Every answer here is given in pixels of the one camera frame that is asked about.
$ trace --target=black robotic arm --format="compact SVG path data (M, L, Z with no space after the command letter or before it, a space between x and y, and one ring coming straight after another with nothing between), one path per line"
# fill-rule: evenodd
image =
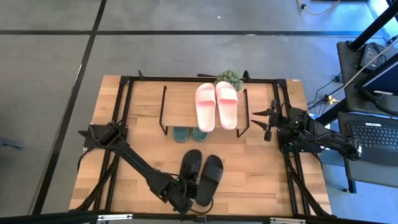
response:
M281 151L284 152L321 152L327 147L338 151L344 158L352 161L357 161L361 157L362 149L357 139L325 128L304 110L292 107L288 107L288 110L287 117L275 112L275 101L273 101L270 109L253 113L269 116L268 124L251 121L266 131L265 141L271 140L271 128L277 128L278 141L282 145Z
M90 125L88 131L79 131L86 137L86 141L95 142L96 147L110 150L122 157L130 166L138 171L145 179L150 188L164 203L170 202L176 211L186 214L192 206L192 201L184 191L181 179L174 179L173 174L161 172L151 167L142 159L130 145L122 138L121 130L117 124L108 123L100 132L94 131Z

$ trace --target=yellow cable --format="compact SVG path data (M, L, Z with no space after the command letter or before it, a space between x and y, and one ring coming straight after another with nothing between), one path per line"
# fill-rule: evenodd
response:
M332 10L334 7L337 6L337 4L340 3L340 1L341 1L341 0L338 0L338 1L335 2L330 8L328 8L327 10L325 10L325 11L323 11L323 12L321 12L321 13L313 13L313 12L311 12L310 10L308 10L306 6L304 6L304 9L305 9L309 14L311 14L311 15L319 16L319 15L322 15L323 13L325 13L325 12L328 12L329 10ZM297 0L297 2L300 4L300 7L303 5L303 3L301 2L301 0Z

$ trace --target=wooden tabletop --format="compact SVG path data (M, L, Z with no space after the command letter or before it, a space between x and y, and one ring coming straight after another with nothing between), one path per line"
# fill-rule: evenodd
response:
M106 124L111 120L119 80L120 76L104 76L92 119L94 124ZM186 86L187 83L134 82L127 120L127 141L131 147L152 167L163 172L178 173L183 155L191 149L201 150L203 162L211 154L220 157L224 173L214 195L215 204L209 213L211 215L292 215L284 158L279 152L275 130L271 142L265 142L263 130L251 123L240 138L236 137L236 131L216 128L205 142L196 142L190 138L185 143L177 143L173 140L171 131L165 136L159 126L164 85ZM290 104L307 109L301 81L287 80L287 86ZM270 106L274 99L272 85L245 83L244 88L248 89L250 119L266 122L267 117L251 113L263 111ZM282 89L279 94L283 100ZM71 209L79 206L96 185L103 154L103 150L95 149L83 158L70 202ZM323 209L330 213L319 161L311 154L300 155L307 188ZM105 185L100 208L104 207L107 188L108 185ZM298 209L302 212L300 191L297 186L295 188ZM207 209L193 202L194 209ZM111 210L176 213L169 203L164 204L149 190L145 179L124 160L119 164Z

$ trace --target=black keyboard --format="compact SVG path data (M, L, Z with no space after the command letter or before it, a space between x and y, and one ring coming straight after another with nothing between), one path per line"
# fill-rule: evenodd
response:
M398 166L398 123L348 123L350 134L362 146L361 160Z

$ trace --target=green slipper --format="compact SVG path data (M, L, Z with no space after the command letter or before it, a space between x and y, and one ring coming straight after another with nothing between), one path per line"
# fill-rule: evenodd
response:
M186 142L189 137L189 128L173 127L173 138L176 142Z
M192 135L196 141L206 141L209 138L209 133L204 133L199 128L193 128Z

